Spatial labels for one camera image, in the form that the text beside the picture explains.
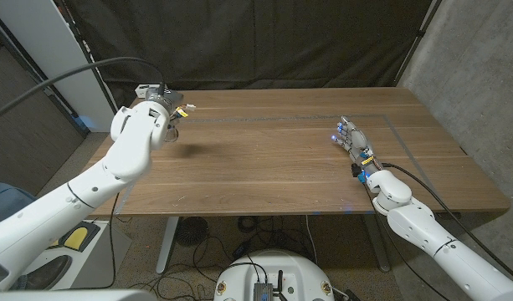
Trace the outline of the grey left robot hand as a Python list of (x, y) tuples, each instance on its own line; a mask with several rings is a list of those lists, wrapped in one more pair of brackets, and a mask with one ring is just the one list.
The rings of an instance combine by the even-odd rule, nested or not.
[(164, 89), (163, 94), (158, 87), (151, 87), (145, 93), (146, 101), (153, 101), (162, 105), (165, 110), (172, 115), (176, 108), (182, 104), (184, 99), (183, 94), (170, 89)]

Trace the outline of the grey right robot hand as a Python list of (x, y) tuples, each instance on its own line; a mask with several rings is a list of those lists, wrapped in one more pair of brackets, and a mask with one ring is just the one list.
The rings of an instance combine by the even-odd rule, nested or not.
[(353, 163), (367, 166), (375, 162), (372, 143), (347, 116), (341, 117), (336, 131), (331, 140), (347, 152)]

